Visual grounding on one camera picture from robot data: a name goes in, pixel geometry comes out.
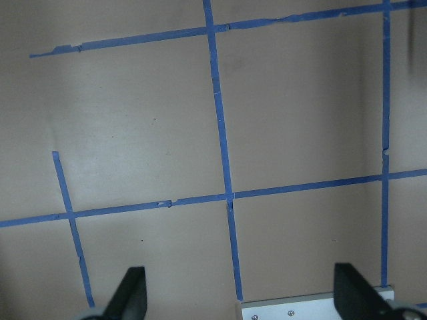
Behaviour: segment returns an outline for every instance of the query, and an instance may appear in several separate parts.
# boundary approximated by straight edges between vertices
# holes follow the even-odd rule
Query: beige wall
[[[379,1],[212,0],[216,23]],[[392,13],[390,172],[427,168],[427,9]],[[217,33],[233,190],[382,172],[382,14]],[[57,45],[203,27],[202,1],[0,4],[0,221],[224,193],[205,35],[29,59]],[[389,282],[427,302],[427,178],[390,182]],[[380,284],[381,182],[234,201],[246,301]],[[225,201],[77,220],[93,298],[145,265],[147,319],[236,319]],[[0,229],[0,318],[87,308],[67,220]]]

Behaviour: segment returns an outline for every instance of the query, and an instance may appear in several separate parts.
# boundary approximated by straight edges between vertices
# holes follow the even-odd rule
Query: vertical tape strip
[[[381,286],[388,283],[388,191],[390,180],[390,0],[383,0]]]
[[[65,181],[64,172],[62,170],[62,164],[59,159],[59,153],[57,151],[52,152],[53,162],[55,164],[56,174],[58,176],[59,186],[61,188],[62,198],[65,205],[65,210],[68,214],[69,225],[71,228],[71,234],[73,235],[75,251],[79,257],[81,277],[83,278],[83,285],[85,287],[85,293],[87,298],[87,303],[90,307],[95,306],[95,302],[92,297],[91,284],[89,281],[89,273],[87,272],[85,255],[83,254],[83,248],[81,246],[79,231],[77,229],[77,224],[75,222],[75,216],[73,212],[73,206],[71,205],[71,200],[68,193],[67,183]]]
[[[222,105],[220,71],[218,69],[218,54],[216,49],[214,16],[212,15],[210,0],[203,0],[203,9],[205,11],[207,41],[209,44],[209,55],[211,58],[211,77],[212,77],[212,85],[213,85],[213,97],[215,99],[216,116],[218,121],[218,133],[220,136],[222,171],[224,174],[224,185],[226,188],[226,195],[227,195],[228,228],[230,232],[230,244],[232,248],[234,281],[236,284],[237,298],[240,301],[242,301],[243,291],[242,291],[242,280],[240,277],[238,239],[236,235],[236,224],[234,221],[232,179],[231,179],[231,173],[230,173],[230,161],[228,158],[226,123],[224,121],[224,108]]]

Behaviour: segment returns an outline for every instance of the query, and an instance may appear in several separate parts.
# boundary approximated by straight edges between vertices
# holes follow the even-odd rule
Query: cardboard surface
[[[375,3],[212,7],[227,23]],[[427,168],[425,13],[392,13],[391,172]],[[374,13],[216,34],[233,191],[381,174],[382,22]],[[29,59],[203,27],[203,1],[4,1],[0,24],[0,221],[64,212],[52,151],[75,211],[224,192],[205,35]],[[414,303],[427,296],[425,180],[390,183],[390,282]],[[330,291],[336,261],[379,284],[381,196],[373,182],[235,200],[245,300]],[[78,218],[97,306],[144,264],[148,320],[239,319],[221,199]],[[1,229],[0,259],[0,318],[87,308],[68,221]]]
[[[0,318],[72,319],[87,308],[68,221],[2,229]]]
[[[246,301],[331,292],[334,263],[380,284],[381,185],[237,199]]]
[[[217,38],[236,191],[381,173],[381,14]]]
[[[396,299],[409,303],[423,303],[427,294],[426,188],[425,177],[390,184],[390,283]]]
[[[423,169],[427,158],[427,9],[394,12],[390,170]]]
[[[150,319],[235,319],[226,204],[118,213],[78,220],[97,305],[128,267],[144,265]]]

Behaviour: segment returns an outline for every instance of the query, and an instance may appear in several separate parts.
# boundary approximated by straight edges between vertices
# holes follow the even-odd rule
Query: blue tape line
[[[232,261],[234,272],[234,285],[236,286],[236,296],[238,300],[243,301],[242,278],[240,275],[240,262],[238,250],[238,236],[236,232],[236,221],[234,219],[233,201],[227,200],[227,218],[228,231],[230,234],[230,245],[232,248]]]
[[[76,218],[92,217],[96,215],[109,215],[112,213],[124,213],[124,212],[142,211],[142,210],[165,208],[165,207],[170,208],[178,205],[191,205],[196,203],[223,201],[226,199],[227,199],[227,196],[225,194],[204,195],[201,197],[178,199],[175,202],[172,202],[172,200],[163,200],[163,201],[154,201],[154,202],[148,202],[148,203],[138,203],[135,205],[122,205],[118,207],[108,207],[108,208],[101,208],[101,209],[77,211],[74,213],[74,215]]]
[[[48,55],[62,55],[64,53],[80,52],[80,51],[86,51],[86,50],[95,50],[95,49],[103,49],[103,48],[111,48],[111,47],[120,47],[124,45],[136,45],[138,43],[163,41],[168,39],[177,39],[177,38],[185,38],[185,37],[195,37],[198,35],[205,35],[205,34],[206,34],[206,28],[200,27],[200,28],[192,28],[192,29],[166,31],[166,32],[160,32],[160,33],[150,33],[147,35],[134,35],[131,37],[124,37],[124,38],[83,42],[81,45],[76,45],[74,47],[70,45],[61,45],[54,48],[54,50],[50,52],[40,53],[40,54],[30,54],[29,57],[38,58],[38,57],[45,57]]]
[[[65,210],[68,213],[73,212],[73,206],[69,198],[67,183],[65,182],[64,172],[62,170],[61,160],[57,151],[52,152],[53,163],[55,164],[56,174],[58,176],[59,187],[61,188],[62,199],[64,201]]]
[[[388,284],[388,192],[390,179],[390,0],[383,0],[382,62],[382,200],[381,200],[381,286]]]
[[[427,169],[391,173],[389,177],[390,179],[403,179],[403,178],[411,178],[411,177],[421,177],[423,175],[427,175]]]
[[[205,11],[205,20],[207,28],[207,42],[209,45],[209,55],[211,59],[211,78],[213,87],[213,97],[215,99],[216,116],[218,121],[218,133],[220,136],[222,171],[224,174],[224,186],[227,195],[228,207],[228,229],[230,233],[230,245],[232,249],[232,261],[234,270],[234,283],[236,285],[237,299],[243,301],[242,279],[240,277],[240,263],[238,253],[238,238],[236,234],[236,224],[234,221],[233,210],[233,191],[232,178],[230,172],[230,160],[228,157],[226,122],[224,119],[224,106],[222,105],[222,94],[220,84],[220,71],[218,69],[218,53],[216,49],[216,36],[214,26],[214,16],[210,0],[203,0],[203,10]]]
[[[228,159],[226,123],[224,119],[224,108],[222,105],[222,94],[220,85],[220,71],[218,69],[218,54],[216,50],[216,36],[214,31],[214,16],[212,15],[211,4],[209,0],[203,0],[205,10],[205,19],[207,26],[207,41],[209,43],[209,54],[211,58],[211,78],[213,85],[213,97],[215,99],[216,117],[218,121],[218,133],[220,135],[220,147],[222,157],[222,171],[224,174],[224,185],[226,194],[232,192],[232,179],[230,173],[230,162]]]
[[[409,0],[409,1],[401,1],[401,2],[393,3],[391,4],[390,8],[391,10],[395,11],[395,10],[403,10],[403,9],[420,8],[420,7],[426,7],[426,6],[427,6],[427,0]],[[312,20],[329,19],[329,18],[343,17],[343,16],[361,15],[365,13],[377,13],[377,12],[382,12],[383,10],[384,10],[383,4],[363,5],[359,7],[349,7],[349,8],[302,13],[301,15],[290,15],[288,17],[282,17],[277,19],[253,19],[253,20],[247,20],[247,21],[237,21],[237,22],[226,23],[223,25],[214,25],[213,27],[215,32],[225,32],[231,29],[257,28],[257,27],[263,27],[266,25],[272,25],[274,23],[281,23],[281,22],[295,23],[300,21],[312,21]],[[123,45],[135,45],[138,43],[163,41],[163,40],[169,40],[169,39],[179,39],[184,37],[194,37],[194,36],[205,35],[205,34],[206,34],[205,27],[166,31],[166,32],[160,32],[160,33],[149,33],[147,35],[134,35],[131,37],[124,37],[124,38],[84,42],[76,46],[60,45],[54,48],[54,50],[50,52],[40,53],[40,54],[30,54],[29,57],[38,58],[38,57],[45,57],[50,55],[62,55],[65,53],[118,47]]]
[[[365,13],[382,12],[384,10],[383,4],[379,5],[363,5],[359,7],[349,7],[341,9],[331,9],[324,11],[302,13],[300,15],[289,15],[287,17],[280,17],[276,19],[252,19],[245,21],[237,21],[226,23],[223,25],[216,26],[216,32],[225,32],[233,29],[251,29],[258,27],[265,27],[273,25],[275,23],[283,22],[301,22],[301,21],[312,21],[321,19],[330,19],[336,17],[345,17],[351,15],[361,15]]]
[[[390,173],[389,177],[390,179],[404,179],[404,178],[411,178],[411,177],[422,177],[426,175],[427,175],[427,169],[419,169],[419,170]],[[273,187],[273,188],[267,188],[267,189],[238,191],[238,192],[232,193],[232,198],[241,199],[241,198],[248,198],[248,197],[259,197],[262,195],[275,195],[275,194],[289,193],[289,192],[295,192],[295,191],[340,187],[344,185],[357,185],[361,183],[369,183],[369,182],[381,181],[381,180],[382,180],[382,175],[369,175],[366,177],[356,177],[356,178],[322,181],[322,182],[314,182],[314,183],[304,183],[301,185],[289,185],[289,186]],[[150,203],[140,203],[135,205],[123,205],[119,207],[84,210],[84,211],[75,212],[74,216],[76,218],[91,217],[94,215],[107,215],[110,213],[124,213],[124,212],[130,212],[130,211],[169,207],[170,205],[173,207],[176,205],[192,205],[192,204],[206,203],[206,202],[212,202],[212,201],[224,201],[229,198],[230,197],[227,196],[225,193],[222,193],[219,195],[204,195],[201,197],[190,197],[190,198],[178,199],[175,202],[172,202],[171,200],[165,200],[165,201],[156,201],[156,202],[150,202]],[[38,223],[38,222],[64,220],[64,219],[68,219],[68,215],[66,213],[40,215],[36,217],[0,221],[0,228],[14,227],[18,225],[28,225],[32,223]]]
[[[37,217],[28,217],[28,218],[0,221],[0,228],[14,227],[17,225],[29,225],[32,223],[65,220],[65,219],[68,219],[68,215],[66,213],[55,213],[52,215],[39,215]]]
[[[427,0],[410,0],[410,1],[393,2],[390,5],[393,11],[414,9],[414,8],[426,7]]]
[[[119,207],[84,210],[84,211],[75,212],[75,216],[77,218],[81,218],[81,217],[92,217],[94,215],[109,215],[112,213],[123,213],[123,212],[130,212],[130,211],[164,208],[164,207],[171,207],[171,203],[172,202],[170,200],[165,200],[165,201],[156,201],[156,202],[149,202],[149,203],[139,203],[135,205],[122,205]]]
[[[205,196],[201,196],[201,197],[178,199],[177,201],[172,203],[172,206],[175,206],[175,205],[193,205],[196,203],[205,203],[205,202],[223,201],[223,200],[227,200],[227,195],[224,193],[221,195],[205,195]]]
[[[274,188],[249,190],[249,191],[239,191],[234,193],[234,198],[239,199],[239,198],[248,198],[248,197],[259,197],[262,195],[276,195],[279,193],[289,193],[289,192],[296,192],[296,191],[332,188],[332,187],[340,187],[344,185],[357,185],[361,183],[381,181],[381,177],[382,177],[381,175],[369,175],[366,177],[304,183],[301,185],[288,185],[283,187],[274,187]]]
[[[87,303],[89,304],[90,307],[94,307],[95,301],[93,300],[93,297],[92,297],[92,290],[91,290],[91,284],[89,281],[89,273],[87,272],[85,255],[83,254],[83,248],[81,246],[79,231],[77,229],[77,224],[75,222],[73,207],[71,206],[71,200],[68,194],[67,182],[65,181],[61,160],[59,159],[59,153],[57,151],[52,152],[52,158],[55,164],[56,174],[58,176],[58,182],[61,188],[64,205],[67,210],[67,216],[68,216],[68,221],[71,228],[71,234],[73,235],[75,251],[77,253],[77,256],[79,257],[80,271],[81,271],[81,276],[83,278],[83,285],[85,287]]]

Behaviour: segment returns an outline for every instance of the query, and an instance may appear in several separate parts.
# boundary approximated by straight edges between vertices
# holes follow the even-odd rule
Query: grid square
[[[226,204],[78,219],[97,306],[128,267],[145,265],[148,319],[234,319]]]
[[[215,23],[229,23],[377,3],[381,3],[381,0],[212,0],[212,8]]]
[[[381,14],[217,37],[235,191],[381,172]]]
[[[427,167],[427,9],[393,12],[390,170]]]
[[[236,199],[247,301],[332,291],[334,263],[380,284],[381,184]]]
[[[2,1],[0,18],[8,26],[0,30],[8,48],[25,46],[34,50],[31,53],[50,51],[57,45],[201,27],[205,23],[198,0]]]
[[[72,319],[87,309],[67,221],[2,229],[0,243],[0,318]]]
[[[427,297],[426,188],[427,177],[390,182],[389,282],[407,303]]]
[[[55,138],[31,75],[42,68],[22,56],[0,61],[0,220],[65,211],[51,156]]]
[[[43,66],[33,92],[76,211],[224,192],[204,37]]]

